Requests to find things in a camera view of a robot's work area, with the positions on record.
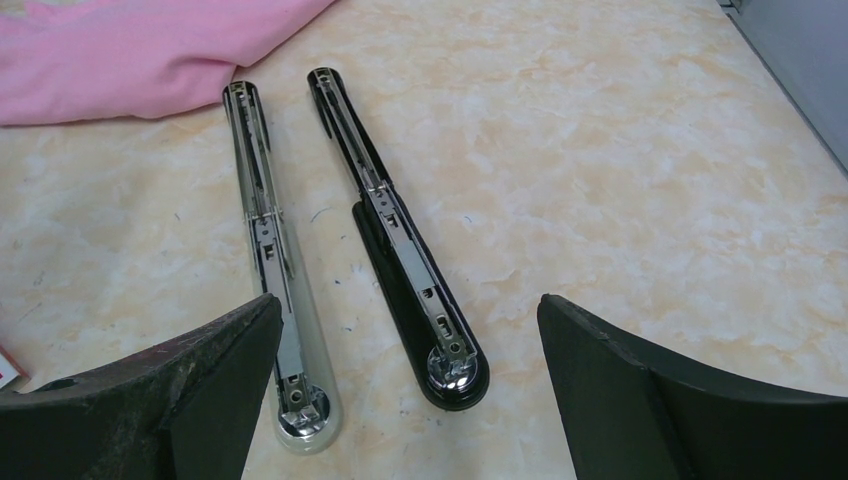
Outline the aluminium frame rail right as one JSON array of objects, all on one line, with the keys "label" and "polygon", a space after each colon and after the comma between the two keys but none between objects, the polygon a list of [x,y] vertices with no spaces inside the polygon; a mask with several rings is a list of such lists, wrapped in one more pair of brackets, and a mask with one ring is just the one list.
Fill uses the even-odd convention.
[{"label": "aluminium frame rail right", "polygon": [[846,168],[847,3],[754,0],[718,5]]}]

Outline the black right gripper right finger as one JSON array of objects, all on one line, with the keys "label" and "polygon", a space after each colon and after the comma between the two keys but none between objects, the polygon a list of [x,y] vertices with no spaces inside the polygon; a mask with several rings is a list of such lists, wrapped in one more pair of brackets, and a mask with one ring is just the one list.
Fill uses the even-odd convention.
[{"label": "black right gripper right finger", "polygon": [[843,479],[847,401],[733,374],[564,297],[537,308],[580,479]]}]

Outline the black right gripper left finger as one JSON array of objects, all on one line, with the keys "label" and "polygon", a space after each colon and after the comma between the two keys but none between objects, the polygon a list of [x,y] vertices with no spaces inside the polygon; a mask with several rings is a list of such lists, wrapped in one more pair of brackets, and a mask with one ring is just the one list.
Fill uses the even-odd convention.
[{"label": "black right gripper left finger", "polygon": [[262,295],[102,367],[1,396],[5,479],[238,479],[283,323]]}]

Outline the pink cloth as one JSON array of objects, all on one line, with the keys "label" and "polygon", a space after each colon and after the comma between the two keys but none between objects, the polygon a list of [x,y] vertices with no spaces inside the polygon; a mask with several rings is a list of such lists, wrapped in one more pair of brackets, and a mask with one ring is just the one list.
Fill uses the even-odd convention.
[{"label": "pink cloth", "polygon": [[327,1],[26,1],[1,16],[1,123],[158,119],[215,104]]}]

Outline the beige and black stapler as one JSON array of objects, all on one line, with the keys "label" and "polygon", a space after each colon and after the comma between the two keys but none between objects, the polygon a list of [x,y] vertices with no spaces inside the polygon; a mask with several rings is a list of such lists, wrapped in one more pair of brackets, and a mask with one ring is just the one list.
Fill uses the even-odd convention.
[{"label": "beige and black stapler", "polygon": [[292,453],[327,449],[342,427],[342,402],[295,228],[275,192],[272,149],[256,86],[222,92],[233,138],[255,287],[277,297],[283,330],[273,367],[275,428]]}]

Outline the red white staple box sleeve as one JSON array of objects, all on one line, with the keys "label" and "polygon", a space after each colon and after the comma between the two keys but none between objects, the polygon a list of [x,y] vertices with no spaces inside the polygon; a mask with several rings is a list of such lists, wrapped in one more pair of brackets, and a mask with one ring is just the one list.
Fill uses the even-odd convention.
[{"label": "red white staple box sleeve", "polygon": [[1,390],[16,391],[26,385],[31,376],[26,369],[4,347],[1,354]]}]

